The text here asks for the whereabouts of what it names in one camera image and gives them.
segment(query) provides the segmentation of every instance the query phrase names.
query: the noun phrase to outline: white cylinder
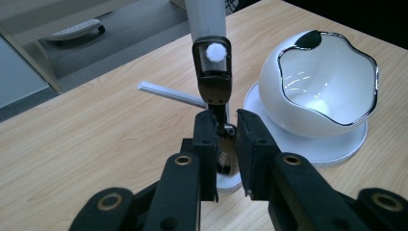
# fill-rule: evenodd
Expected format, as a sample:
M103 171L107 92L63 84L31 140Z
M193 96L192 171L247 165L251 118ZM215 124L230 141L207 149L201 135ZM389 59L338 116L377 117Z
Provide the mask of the white cylinder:
M207 36L226 37L224 0L186 0L192 41Z

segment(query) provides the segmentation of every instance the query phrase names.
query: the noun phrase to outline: white ball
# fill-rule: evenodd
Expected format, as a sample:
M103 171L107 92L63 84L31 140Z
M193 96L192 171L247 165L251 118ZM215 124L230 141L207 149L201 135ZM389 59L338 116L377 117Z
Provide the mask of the white ball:
M208 46L206 55L211 62L221 62L227 56L227 49L219 43L213 43Z

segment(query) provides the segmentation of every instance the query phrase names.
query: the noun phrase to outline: wooden table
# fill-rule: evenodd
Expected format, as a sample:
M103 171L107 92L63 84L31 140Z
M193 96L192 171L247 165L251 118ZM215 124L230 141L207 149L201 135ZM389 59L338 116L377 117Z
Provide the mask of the wooden table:
M337 32L380 67L368 137L349 161L319 169L334 189L356 197L379 187L408 198L408 52L278 0L227 18L233 44L235 123L269 52L305 30ZM134 193L159 179L201 110L137 91L140 81L198 95L191 37L150 54L0 124L0 230L66 230L95 193ZM270 230L266 202L243 191L202 203L203 230Z

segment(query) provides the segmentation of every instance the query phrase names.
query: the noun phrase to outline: white plate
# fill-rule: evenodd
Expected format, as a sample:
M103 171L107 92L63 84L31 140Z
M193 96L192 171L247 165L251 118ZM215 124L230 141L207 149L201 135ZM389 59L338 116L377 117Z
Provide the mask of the white plate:
M302 155L315 167L331 167L348 160L363 144L369 127L366 121L349 133L325 139L310 139L289 133L276 125L264 111L258 83L249 90L243 108L262 119L282 152Z

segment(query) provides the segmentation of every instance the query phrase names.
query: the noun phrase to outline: white bowl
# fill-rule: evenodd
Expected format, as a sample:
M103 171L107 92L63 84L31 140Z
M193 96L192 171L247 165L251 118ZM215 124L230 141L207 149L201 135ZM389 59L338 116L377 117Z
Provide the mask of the white bowl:
M307 31L281 42L261 71L259 94L268 116L308 138L338 136L375 108L378 66L342 35Z

